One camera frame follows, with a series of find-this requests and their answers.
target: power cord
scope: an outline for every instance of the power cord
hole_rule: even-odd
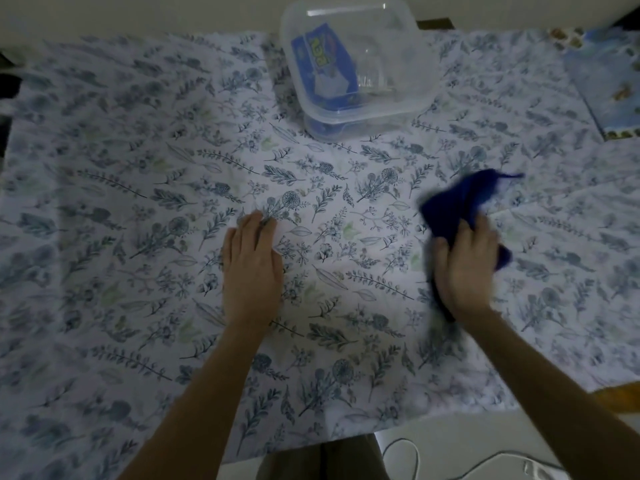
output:
[[[407,438],[398,438],[387,445],[385,450],[382,452],[382,460],[384,461],[385,455],[387,454],[389,448],[391,446],[405,442],[411,444],[413,450],[415,451],[415,464],[413,467],[413,475],[411,480],[418,479],[418,473],[420,472],[420,452],[418,451],[418,447],[411,440]],[[552,463],[547,463],[546,461],[537,460],[532,456],[527,455],[526,453],[522,453],[520,451],[512,451],[512,450],[502,450],[492,454],[491,456],[485,458],[484,460],[479,461],[473,467],[471,467],[466,473],[458,476],[452,477],[447,480],[466,480],[471,473],[475,472],[478,468],[491,463],[500,457],[509,457],[509,458],[518,458],[519,460],[525,460],[523,465],[524,473],[532,476],[535,480],[570,480],[569,475],[567,475],[566,470],[559,465],[554,465]]]

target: dark blue rag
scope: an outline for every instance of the dark blue rag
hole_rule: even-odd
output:
[[[469,223],[471,229],[476,226],[476,213],[484,202],[495,193],[498,180],[501,178],[521,178],[524,174],[508,175],[494,169],[481,170],[464,177],[451,188],[440,192],[428,199],[420,207],[420,213],[431,229],[433,237],[444,237],[453,246],[458,232],[460,219]],[[511,261],[511,251],[500,245],[496,271],[507,266]],[[433,277],[431,277],[431,291],[436,303],[444,313],[448,322],[453,322],[452,314],[443,305]]]

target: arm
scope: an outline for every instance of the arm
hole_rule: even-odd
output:
[[[640,436],[521,339],[492,311],[498,236],[484,216],[460,222],[452,250],[437,238],[440,297],[476,340],[556,457],[575,480],[637,478]]]
[[[229,229],[223,247],[228,325],[218,345],[120,480],[214,479],[253,356],[276,317],[282,258],[271,249],[276,221],[256,238],[262,215]]]

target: table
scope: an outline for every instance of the table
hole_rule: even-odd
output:
[[[436,312],[425,193],[524,172],[487,209],[494,305],[581,386],[640,379],[640,152],[604,143],[543,31],[427,32],[442,84],[404,131],[311,139],[261,33],[44,44],[8,110],[3,478],[116,478],[216,344],[220,248],[277,217],[284,306],[225,461],[516,407]]]

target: white tile floor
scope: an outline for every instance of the white tile floor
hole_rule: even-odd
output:
[[[627,416],[640,431],[640,415]],[[396,438],[408,438],[420,451],[420,480],[449,480],[459,477],[480,460],[500,450],[517,450],[540,460],[557,463],[540,434],[522,411],[449,415],[411,421],[376,434],[384,449]],[[389,451],[385,462],[392,480],[410,480],[415,453],[408,444]],[[253,480],[261,459],[225,465],[218,480]],[[468,480],[531,480],[524,475],[523,462],[501,458],[476,470]]]

